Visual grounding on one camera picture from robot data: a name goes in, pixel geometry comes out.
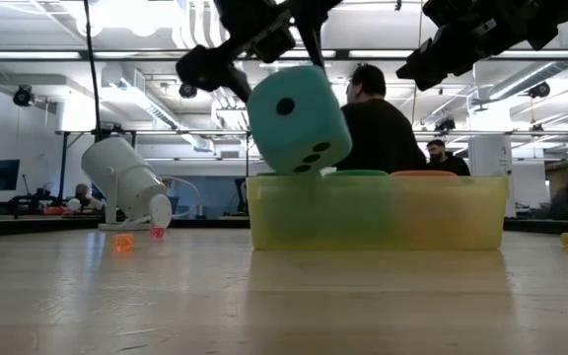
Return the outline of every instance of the black cable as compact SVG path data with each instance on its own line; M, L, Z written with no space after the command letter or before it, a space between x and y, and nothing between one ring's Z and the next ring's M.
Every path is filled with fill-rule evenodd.
M85 4L85 16L87 17L87 53L89 54L89 64L91 64L91 78L94 83L94 108L96 109L96 142L100 142L100 95L98 94L98 75L96 73L94 47L91 41L91 16L89 11L89 0L83 0L83 3Z

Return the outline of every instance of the yellow plastic bin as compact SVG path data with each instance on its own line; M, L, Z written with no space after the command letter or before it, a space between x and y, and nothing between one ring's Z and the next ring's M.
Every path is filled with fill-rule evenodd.
M250 177L258 250L461 250L501 245L506 177Z

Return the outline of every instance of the white lamp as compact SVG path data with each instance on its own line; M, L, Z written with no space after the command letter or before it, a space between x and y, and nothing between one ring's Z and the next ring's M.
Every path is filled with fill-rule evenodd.
M83 155L82 169L106 196L106 224L100 229L150 228L144 224L118 224L117 207L130 221L150 218L154 227L162 228L170 224L172 206L166 187L124 139L110 137L91 146Z

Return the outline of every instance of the ceiling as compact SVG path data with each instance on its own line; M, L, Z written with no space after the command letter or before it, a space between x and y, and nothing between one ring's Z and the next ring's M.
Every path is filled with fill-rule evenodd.
M185 3L188 7L182 9L180 4ZM102 24L103 28L94 34L94 47L96 50L189 49L196 43L217 44L226 34L216 26L218 21L214 21L216 14L210 13L210 3L210 0L99 0L95 10L92 8L92 21ZM393 9L393 5L392 1L345 0L330 13L322 29L323 47L414 49L424 38L434 35L436 27L422 16L420 1L403 0L399 12ZM79 31L82 8L82 1L77 0L0 0L0 50L85 49L83 32ZM547 48L568 49L568 23L559 30L559 36ZM517 48L529 46L521 43ZM287 63L267 67L257 61L245 61L239 65L255 85L270 72L285 69L289 65ZM475 98L481 99L483 93L497 88L506 80L522 80L528 72L548 64L544 61L479 62L470 73L450 77L434 89L418 92L413 82L396 78L395 70L403 63L398 60L373 62L386 75L387 100L413 122L416 130L432 129L435 122L446 116L452 116L458 128L470 129L466 118L471 105L466 103ZM343 104L347 78L356 64L356 60L326 61L326 72ZM98 63L98 72L102 73L106 65ZM195 98L187 100L178 94L174 62L130 61L128 65L135 67L146 79L147 95L154 97L181 124L193 129L220 128L212 119L212 105L216 105L216 98L199 92ZM527 97L512 96L503 102L510 112L513 128L528 129L534 119L544 122L548 129L568 130L568 68L552 74L546 79L551 87L547 98L534 100L531 104ZM0 61L0 88L13 90L19 84L15 81L16 76L31 81L33 75L42 76L42 79L50 75L65 77L83 96L89 97L93 90L89 64L85 62ZM67 100L66 95L63 97L57 91L45 89L42 94L54 101ZM236 106L242 107L242 103L238 102ZM138 129L160 127L145 110L129 100L119 100L106 94L103 107L110 120L125 126ZM223 113L222 116L227 119L227 113Z

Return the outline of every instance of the wooden table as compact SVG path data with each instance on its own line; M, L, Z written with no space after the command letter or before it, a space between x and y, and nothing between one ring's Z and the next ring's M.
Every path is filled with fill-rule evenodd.
M0 354L568 354L568 251L252 252L246 230L0 238Z

